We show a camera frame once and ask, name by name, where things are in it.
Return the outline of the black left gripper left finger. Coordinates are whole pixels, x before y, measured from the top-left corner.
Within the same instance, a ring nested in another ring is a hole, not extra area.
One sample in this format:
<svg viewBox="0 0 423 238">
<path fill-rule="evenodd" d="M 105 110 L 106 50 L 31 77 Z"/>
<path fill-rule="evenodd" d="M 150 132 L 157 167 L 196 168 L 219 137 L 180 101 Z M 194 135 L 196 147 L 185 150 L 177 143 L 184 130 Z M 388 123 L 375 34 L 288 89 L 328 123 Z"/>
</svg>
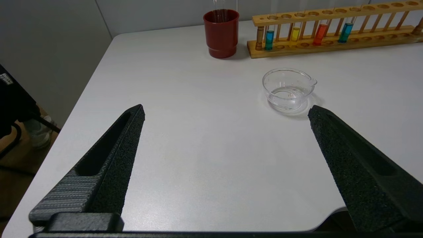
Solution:
<svg viewBox="0 0 423 238">
<path fill-rule="evenodd" d="M 145 113 L 125 110 L 30 211 L 34 232 L 122 230 L 121 218 Z"/>
</svg>

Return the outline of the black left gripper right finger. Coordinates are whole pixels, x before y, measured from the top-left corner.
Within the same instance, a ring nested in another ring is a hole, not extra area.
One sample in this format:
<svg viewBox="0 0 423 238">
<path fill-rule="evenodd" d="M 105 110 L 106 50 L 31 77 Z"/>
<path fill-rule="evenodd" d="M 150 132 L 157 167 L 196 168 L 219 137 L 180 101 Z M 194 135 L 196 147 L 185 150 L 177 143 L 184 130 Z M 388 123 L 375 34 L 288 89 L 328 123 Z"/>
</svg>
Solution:
<svg viewBox="0 0 423 238">
<path fill-rule="evenodd" d="M 355 229 L 422 232 L 422 183 L 330 110 L 314 105 L 308 118 Z"/>
</svg>

